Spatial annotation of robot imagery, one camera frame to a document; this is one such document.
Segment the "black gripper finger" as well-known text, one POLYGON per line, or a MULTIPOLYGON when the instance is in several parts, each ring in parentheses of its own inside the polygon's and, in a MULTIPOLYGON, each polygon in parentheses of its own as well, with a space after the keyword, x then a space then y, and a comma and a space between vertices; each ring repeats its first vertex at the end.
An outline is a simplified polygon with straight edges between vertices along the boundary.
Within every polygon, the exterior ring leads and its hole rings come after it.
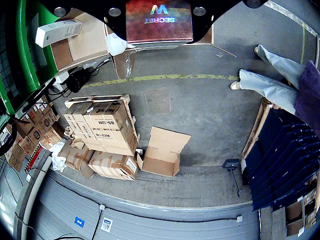
POLYGON ((87 13, 106 24, 121 39, 126 40, 125 0, 41 0, 56 17, 73 19, 78 13, 87 13))
POLYGON ((193 42, 201 40, 212 24, 238 3, 243 2, 248 8, 256 9, 266 0, 193 0, 192 34, 193 42))

